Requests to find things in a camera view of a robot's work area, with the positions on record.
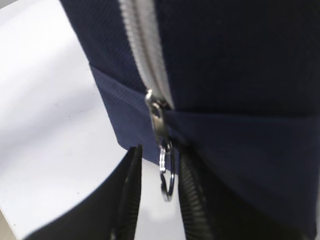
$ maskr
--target zipper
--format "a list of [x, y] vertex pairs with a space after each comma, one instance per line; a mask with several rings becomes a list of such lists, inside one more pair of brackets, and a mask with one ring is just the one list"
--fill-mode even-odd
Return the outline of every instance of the zipper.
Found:
[[[161, 192], [165, 201], [173, 196], [175, 155], [164, 118], [165, 109], [174, 109], [168, 75], [162, 54], [153, 0], [119, 0], [128, 41], [140, 77], [147, 88], [148, 106], [155, 139], [159, 145]], [[170, 160], [169, 189], [165, 179], [166, 161]]]

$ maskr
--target textured fabric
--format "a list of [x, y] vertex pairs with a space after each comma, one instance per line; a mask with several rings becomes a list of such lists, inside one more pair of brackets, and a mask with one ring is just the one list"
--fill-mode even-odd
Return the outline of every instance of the textured fabric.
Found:
[[142, 148], [132, 147], [85, 200], [25, 240], [133, 240], [141, 196]]
[[[61, 0], [117, 139], [159, 149], [117, 0]], [[176, 112], [192, 145], [237, 195], [313, 238], [320, 162], [315, 0], [155, 0]]]
[[156, 0], [175, 109], [320, 113], [318, 0]]
[[232, 192], [192, 149], [180, 146], [180, 153], [178, 189], [187, 240], [307, 240]]

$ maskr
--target metal zipper pull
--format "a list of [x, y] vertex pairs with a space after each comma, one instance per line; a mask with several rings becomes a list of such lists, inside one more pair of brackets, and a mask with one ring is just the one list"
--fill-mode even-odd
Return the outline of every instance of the metal zipper pull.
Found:
[[[176, 168], [175, 151], [173, 149], [173, 145], [169, 137], [163, 112], [164, 108], [166, 107], [166, 104], [155, 98], [151, 89], [148, 90], [145, 96], [145, 103], [149, 108], [155, 139], [160, 148], [159, 170], [161, 178], [161, 193], [163, 199], [166, 202], [170, 202], [172, 200], [174, 192]], [[169, 189], [167, 187], [167, 181], [165, 178], [167, 160], [170, 161], [171, 171]]]

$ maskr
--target navy fabric panel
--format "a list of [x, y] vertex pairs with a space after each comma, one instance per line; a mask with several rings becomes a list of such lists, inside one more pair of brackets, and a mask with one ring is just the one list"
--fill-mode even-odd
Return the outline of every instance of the navy fabric panel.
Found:
[[117, 0], [60, 0], [89, 62], [118, 82], [145, 93]]
[[[142, 144], [143, 157], [158, 164], [118, 1], [61, 2], [95, 67], [118, 142]], [[320, 113], [318, 2], [155, 3], [174, 105], [193, 112], [169, 112], [170, 124], [237, 194], [314, 236], [319, 120], [274, 116]]]
[[320, 117], [171, 111], [167, 120], [235, 193], [273, 219], [315, 236]]
[[91, 66], [118, 143], [125, 149], [143, 146], [143, 158], [159, 164], [159, 147], [153, 133], [145, 95]]
[[318, 0], [156, 0], [175, 109], [320, 113]]
[[[158, 164], [159, 148], [144, 95], [91, 67], [121, 146], [143, 144]], [[267, 216], [315, 235], [320, 119], [168, 111], [174, 135], [189, 143], [235, 193]]]

